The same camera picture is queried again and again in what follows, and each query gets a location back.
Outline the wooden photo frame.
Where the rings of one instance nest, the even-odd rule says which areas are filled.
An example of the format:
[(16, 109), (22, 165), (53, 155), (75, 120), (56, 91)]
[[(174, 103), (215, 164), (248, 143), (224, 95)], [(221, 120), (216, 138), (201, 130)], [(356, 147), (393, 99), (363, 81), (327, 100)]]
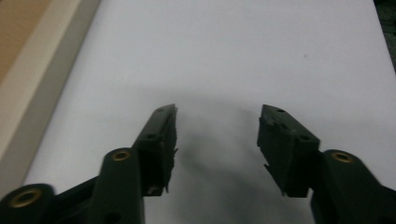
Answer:
[(0, 197), (20, 187), (101, 0), (0, 0)]

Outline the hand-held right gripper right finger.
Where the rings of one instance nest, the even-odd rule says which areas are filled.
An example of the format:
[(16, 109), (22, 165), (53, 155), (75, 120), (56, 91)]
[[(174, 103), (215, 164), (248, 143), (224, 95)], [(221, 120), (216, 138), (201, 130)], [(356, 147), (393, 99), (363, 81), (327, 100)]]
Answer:
[(356, 156), (319, 150), (319, 139), (287, 111), (262, 107), (257, 145), (265, 168), (291, 198), (312, 190), (316, 224), (396, 224), (396, 190), (383, 186)]

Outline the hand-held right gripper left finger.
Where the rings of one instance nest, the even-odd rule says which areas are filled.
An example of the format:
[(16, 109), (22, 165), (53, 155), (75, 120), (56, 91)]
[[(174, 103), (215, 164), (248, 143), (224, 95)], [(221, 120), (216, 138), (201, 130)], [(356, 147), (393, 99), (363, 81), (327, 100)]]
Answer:
[(177, 107), (155, 109), (131, 147), (106, 154), (92, 195), (92, 224), (145, 224), (144, 198), (168, 189)]

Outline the white table mat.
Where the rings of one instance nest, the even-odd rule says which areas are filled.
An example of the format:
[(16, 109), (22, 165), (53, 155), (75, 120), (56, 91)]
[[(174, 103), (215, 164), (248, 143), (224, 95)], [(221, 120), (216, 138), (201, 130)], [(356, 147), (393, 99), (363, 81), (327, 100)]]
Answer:
[(396, 189), (396, 73), (373, 0), (103, 0), (27, 176), (64, 191), (177, 107), (147, 224), (314, 224), (257, 145), (264, 105)]

